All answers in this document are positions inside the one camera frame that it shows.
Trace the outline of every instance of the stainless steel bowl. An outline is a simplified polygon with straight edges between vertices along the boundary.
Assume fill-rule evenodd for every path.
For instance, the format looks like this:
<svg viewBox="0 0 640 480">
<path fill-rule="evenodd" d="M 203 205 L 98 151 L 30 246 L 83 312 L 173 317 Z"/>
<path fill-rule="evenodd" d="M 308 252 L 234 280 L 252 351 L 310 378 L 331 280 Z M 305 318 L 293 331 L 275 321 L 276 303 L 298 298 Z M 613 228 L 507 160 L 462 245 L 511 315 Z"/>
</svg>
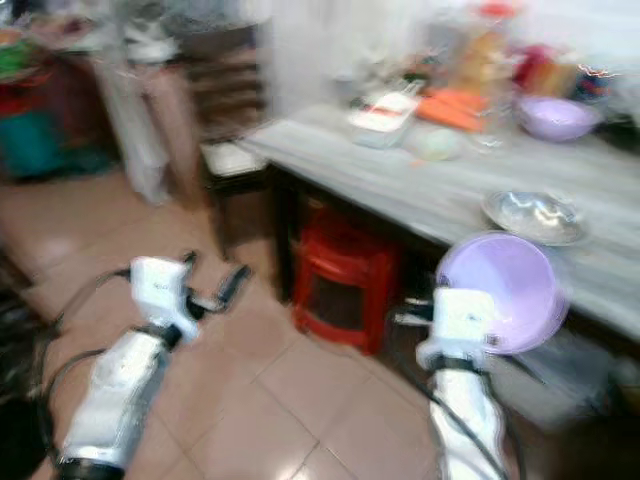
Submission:
<svg viewBox="0 0 640 480">
<path fill-rule="evenodd" d="M 578 210 L 548 193 L 497 192 L 482 207 L 500 227 L 543 245 L 571 245 L 586 234 Z"/>
</svg>

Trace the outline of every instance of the countertop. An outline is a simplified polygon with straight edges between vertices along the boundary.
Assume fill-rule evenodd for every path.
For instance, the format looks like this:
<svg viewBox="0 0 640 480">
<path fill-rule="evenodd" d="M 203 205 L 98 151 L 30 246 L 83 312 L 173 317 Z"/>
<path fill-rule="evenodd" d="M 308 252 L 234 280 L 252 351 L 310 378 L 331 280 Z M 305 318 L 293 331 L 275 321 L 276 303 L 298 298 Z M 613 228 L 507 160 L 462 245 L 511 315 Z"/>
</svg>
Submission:
<svg viewBox="0 0 640 480">
<path fill-rule="evenodd" d="M 498 190 L 549 191 L 585 214 L 589 234 L 545 248 L 574 307 L 640 342 L 640 158 L 588 136 L 551 144 L 522 132 L 495 150 L 465 140 L 454 159 L 417 162 L 434 125 L 416 121 L 397 148 L 352 142 L 344 111 L 313 107 L 248 135 L 243 145 L 270 161 L 391 218 L 412 232 L 455 244 L 495 229 L 483 197 Z"/>
</svg>

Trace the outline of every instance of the tiled floor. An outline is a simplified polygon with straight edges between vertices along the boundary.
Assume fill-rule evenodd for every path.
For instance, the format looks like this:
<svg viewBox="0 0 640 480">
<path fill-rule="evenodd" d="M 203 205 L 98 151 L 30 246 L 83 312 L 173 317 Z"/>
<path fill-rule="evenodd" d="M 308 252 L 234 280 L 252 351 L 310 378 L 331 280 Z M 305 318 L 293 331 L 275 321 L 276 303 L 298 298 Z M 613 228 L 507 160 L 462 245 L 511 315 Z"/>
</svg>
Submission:
<svg viewBox="0 0 640 480">
<path fill-rule="evenodd" d="M 30 293 L 53 315 L 92 275 L 137 255 L 200 250 L 194 287 L 211 291 L 230 268 L 203 212 L 153 208 L 120 173 L 2 187 L 0 222 L 38 280 Z M 423 480 L 435 478 L 424 399 L 376 361 L 298 334 L 268 283 L 268 243 L 239 249 L 262 273 L 225 317 L 174 355 L 129 480 Z M 73 353 L 110 345 L 140 319 L 126 285 L 105 286 L 51 351 L 51 372 Z M 57 437 L 86 388 L 90 362 L 52 402 Z M 43 465 L 34 479 L 49 478 Z"/>
</svg>

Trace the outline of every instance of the red stool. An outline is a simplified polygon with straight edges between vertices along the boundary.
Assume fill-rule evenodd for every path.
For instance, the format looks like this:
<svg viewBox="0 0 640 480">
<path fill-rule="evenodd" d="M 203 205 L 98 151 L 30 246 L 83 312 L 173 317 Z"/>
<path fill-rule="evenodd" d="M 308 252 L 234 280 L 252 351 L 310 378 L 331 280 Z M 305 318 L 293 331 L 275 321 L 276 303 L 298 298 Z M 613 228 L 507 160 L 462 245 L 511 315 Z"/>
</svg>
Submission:
<svg viewBox="0 0 640 480">
<path fill-rule="evenodd" d="M 374 354 L 382 346 L 385 316 L 396 286 L 396 249 L 321 209 L 302 232 L 294 290 L 294 321 L 300 331 Z M 316 318 L 308 305 L 313 276 L 363 290 L 363 328 L 340 328 Z"/>
</svg>

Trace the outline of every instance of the table leg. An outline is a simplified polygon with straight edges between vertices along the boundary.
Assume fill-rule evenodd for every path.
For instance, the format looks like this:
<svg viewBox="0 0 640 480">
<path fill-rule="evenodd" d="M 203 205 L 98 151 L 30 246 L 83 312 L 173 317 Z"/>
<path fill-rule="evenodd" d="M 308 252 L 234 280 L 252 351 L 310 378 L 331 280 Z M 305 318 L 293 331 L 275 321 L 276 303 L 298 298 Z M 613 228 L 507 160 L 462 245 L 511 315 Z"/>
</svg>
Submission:
<svg viewBox="0 0 640 480">
<path fill-rule="evenodd" d="M 267 175 L 271 195 L 271 212 L 276 240 L 276 261 L 279 276 L 278 296 L 286 303 L 293 296 L 295 279 L 294 255 L 291 238 L 298 234 L 298 192 L 278 179 L 277 171 Z"/>
</svg>

